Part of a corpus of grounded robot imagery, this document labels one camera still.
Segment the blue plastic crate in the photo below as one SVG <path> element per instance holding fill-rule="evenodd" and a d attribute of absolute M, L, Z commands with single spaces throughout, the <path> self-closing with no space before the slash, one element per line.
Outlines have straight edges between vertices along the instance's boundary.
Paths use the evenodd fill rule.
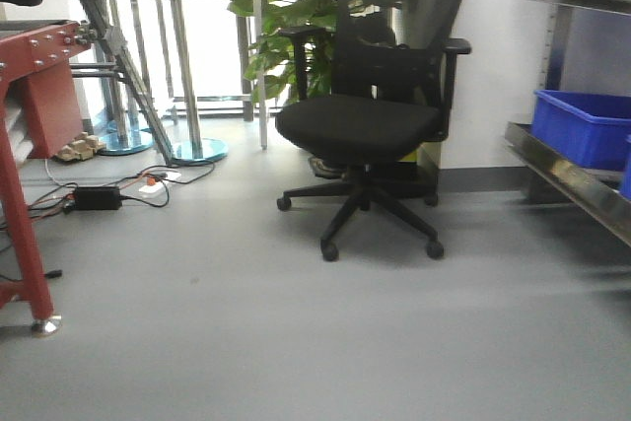
<path fill-rule="evenodd" d="M 631 143 L 631 136 L 627 137 L 627 142 Z M 627 165 L 624 168 L 624 177 L 620 183 L 620 194 L 627 199 L 631 199 L 631 153 L 627 154 Z"/>
<path fill-rule="evenodd" d="M 622 171 L 631 134 L 631 98 L 536 91 L 532 135 L 584 168 Z"/>

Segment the white wall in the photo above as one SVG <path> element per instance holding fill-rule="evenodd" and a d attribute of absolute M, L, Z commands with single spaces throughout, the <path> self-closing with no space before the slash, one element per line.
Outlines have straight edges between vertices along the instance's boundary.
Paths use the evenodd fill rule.
<path fill-rule="evenodd" d="M 503 139 L 508 121 L 531 120 L 550 7 L 528 0 L 463 0 L 455 37 L 462 56 L 443 168 L 520 165 Z"/>

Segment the wall baseboard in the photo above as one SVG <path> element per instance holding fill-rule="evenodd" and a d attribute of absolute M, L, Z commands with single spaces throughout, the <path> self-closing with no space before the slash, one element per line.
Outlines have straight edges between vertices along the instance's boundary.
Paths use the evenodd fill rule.
<path fill-rule="evenodd" d="M 528 180 L 526 167 L 457 168 L 440 170 L 439 192 L 514 191 Z"/>

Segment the metal table leg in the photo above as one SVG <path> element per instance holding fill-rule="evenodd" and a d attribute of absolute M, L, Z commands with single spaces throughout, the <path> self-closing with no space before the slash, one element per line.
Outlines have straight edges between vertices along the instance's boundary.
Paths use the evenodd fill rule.
<path fill-rule="evenodd" d="M 175 144 L 174 158 L 184 162 L 206 162 L 221 160 L 228 154 L 228 146 L 222 140 L 202 139 L 199 128 L 199 109 L 193 90 L 190 72 L 190 59 L 186 41 L 186 27 L 181 0 L 171 0 L 174 16 L 175 40 L 179 57 L 181 80 L 186 102 L 186 120 L 188 123 L 188 141 Z"/>

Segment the power adapter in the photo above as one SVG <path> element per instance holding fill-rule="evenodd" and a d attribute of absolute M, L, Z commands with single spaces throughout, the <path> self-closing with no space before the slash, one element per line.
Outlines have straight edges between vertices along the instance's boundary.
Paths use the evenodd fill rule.
<path fill-rule="evenodd" d="M 78 211 L 115 211 L 122 205 L 118 186 L 79 186 L 72 194 Z"/>

